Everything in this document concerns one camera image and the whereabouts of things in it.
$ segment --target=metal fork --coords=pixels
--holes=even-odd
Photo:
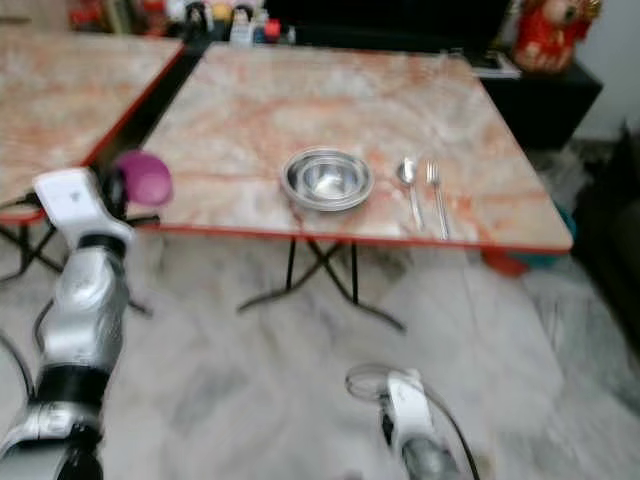
[[[442,239],[449,239],[449,223],[447,222],[447,211],[444,204],[444,197],[440,189],[440,171],[435,162],[427,162],[427,184],[433,187],[436,197],[436,209],[440,217],[440,227],[442,228]]]

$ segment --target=toy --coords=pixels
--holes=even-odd
[[[514,60],[525,71],[562,72],[601,8],[602,0],[524,0]]]

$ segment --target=stainless steel bowl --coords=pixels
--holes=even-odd
[[[305,208],[337,212],[367,199],[373,189],[373,175],[358,158],[330,148],[316,148],[299,153],[285,165],[282,186]]]

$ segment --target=marble floor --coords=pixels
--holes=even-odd
[[[363,249],[362,296],[406,322],[401,336],[343,302],[324,274],[238,315],[242,300],[280,286],[287,252],[282,241],[141,236],[129,277],[154,315],[126,315],[106,402],[107,480],[405,478],[376,408],[344,389],[347,369],[371,361],[422,372],[485,480],[638,478],[640,369],[570,258],[512,280],[472,253]],[[312,259],[301,249],[298,260]],[[0,271],[16,261],[0,244]],[[0,326],[32,369],[31,325],[54,280],[36,265],[0,289]],[[23,401],[4,352],[0,385],[4,431]]]

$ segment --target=marble table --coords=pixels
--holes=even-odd
[[[175,40],[44,34],[0,28],[0,205],[22,197],[49,170],[92,163],[178,58]],[[37,208],[3,208],[0,235],[20,248],[22,275],[55,229],[31,245]]]
[[[365,204],[326,214],[287,199],[282,166],[314,146],[335,147],[368,163],[376,184]],[[566,252],[572,244],[526,156],[460,59],[213,46],[145,148],[168,164],[175,182],[160,228],[304,238],[318,259],[314,268],[328,269],[355,304],[356,243],[530,252]],[[448,240],[441,239],[433,189],[425,180],[418,185],[425,228],[415,227],[408,192],[395,178],[406,155],[420,159],[420,179],[423,160],[440,166]],[[323,254],[317,240],[336,241],[336,250],[353,245],[352,294],[331,272],[335,251]],[[292,243],[286,288],[241,308],[299,286],[292,282],[294,255]]]

